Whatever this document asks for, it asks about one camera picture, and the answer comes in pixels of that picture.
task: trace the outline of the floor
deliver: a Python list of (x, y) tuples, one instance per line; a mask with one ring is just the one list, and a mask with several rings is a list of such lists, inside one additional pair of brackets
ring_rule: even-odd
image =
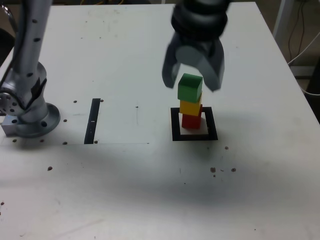
[[(154, 4), (158, 4), (161, 2), (161, 0), (150, 0), (150, 1)], [(167, 4), (172, 4), (176, 2), (177, 0), (166, 0)], [(237, 0), (235, 2), (247, 2), (247, 1)], [(262, 16), (264, 17), (266, 24), (268, 25), (270, 31), (272, 32), (277, 19), (277, 14), (278, 14), (281, 0), (256, 0), (255, 2), (262, 13)], [(290, 60), (290, 54), (289, 54), (289, 48), (288, 48), (289, 36), (296, 23), (297, 12), (298, 12), (300, 3), (301, 3), (300, 0), (296, 0), (294, 3), (289, 26), (287, 28), (286, 37), (285, 37), (285, 40), (283, 41), (283, 44), (280, 46), (280, 50), (282, 51), (282, 54), (287, 62)], [(14, 17), (18, 19), (19, 6), (9, 5), (9, 7)], [(305, 31), (304, 31), (304, 38), (303, 38), (301, 49), (304, 49), (320, 31), (320, 2), (318, 0), (309, 0), (304, 6), (303, 13), (304, 13)], [(8, 19), (2, 11), (0, 12), (0, 28), (3, 28), (9, 33), (11, 33), (12, 35), (14, 35), (14, 32), (12, 31), (11, 26), (9, 25)], [(296, 56), (298, 52), (302, 31), (303, 31), (302, 17), (300, 16), (300, 21), (291, 39), (291, 51), (293, 53), (293, 56)], [(320, 57), (320, 37), (314, 42), (312, 46), (310, 46), (310, 48), (300, 58), (298, 58), (294, 62), (294, 65), (315, 66), (319, 57)]]

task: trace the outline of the table surface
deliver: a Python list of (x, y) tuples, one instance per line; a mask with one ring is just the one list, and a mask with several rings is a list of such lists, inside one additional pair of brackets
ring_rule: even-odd
[[(217, 141), (172, 142), (172, 9), (52, 7), (40, 62), (61, 122), (17, 142), (1, 131), (0, 239), (320, 238), (319, 124), (256, 4), (230, 5), (222, 88), (203, 86)], [(92, 98), (98, 144), (84, 145)]]

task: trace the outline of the white cable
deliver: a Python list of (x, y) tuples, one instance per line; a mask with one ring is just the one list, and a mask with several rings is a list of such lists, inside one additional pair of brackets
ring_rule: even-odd
[(302, 87), (300, 87), (300, 88), (301, 88), (301, 91), (304, 92), (305, 94), (308, 94), (308, 95), (311, 95), (311, 96), (320, 96), (320, 94), (310, 93), (310, 92), (305, 91)]
[[(320, 32), (315, 36), (315, 38), (309, 43), (308, 46), (306, 46), (306, 48), (298, 56), (296, 56), (294, 59), (292, 59), (290, 62), (288, 62), (288, 65), (290, 63), (292, 63), (294, 60), (296, 60), (298, 57), (300, 57), (300, 55), (302, 55), (311, 46), (311, 44), (314, 43), (314, 41), (317, 39), (317, 37), (319, 37), (319, 35), (320, 35)], [(300, 89), (301, 89), (302, 92), (304, 92), (305, 94), (308, 94), (310, 96), (317, 96), (317, 97), (320, 96), (320, 94), (314, 94), (314, 93), (307, 92), (302, 87), (300, 87)]]
[(309, 43), (309, 45), (298, 56), (296, 56), (294, 59), (292, 59), (290, 62), (288, 62), (288, 65), (290, 63), (292, 63), (294, 60), (296, 60), (298, 57), (300, 57), (300, 55), (303, 54), (310, 47), (310, 45), (314, 43), (314, 41), (317, 39), (317, 37), (319, 35), (320, 35), (320, 32), (315, 36), (315, 38)]

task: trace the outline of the stacked blocks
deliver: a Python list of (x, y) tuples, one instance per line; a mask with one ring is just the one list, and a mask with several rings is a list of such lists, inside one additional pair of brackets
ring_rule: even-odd
[(185, 73), (178, 84), (178, 99), (180, 100), (183, 128), (200, 128), (202, 79), (200, 76)]

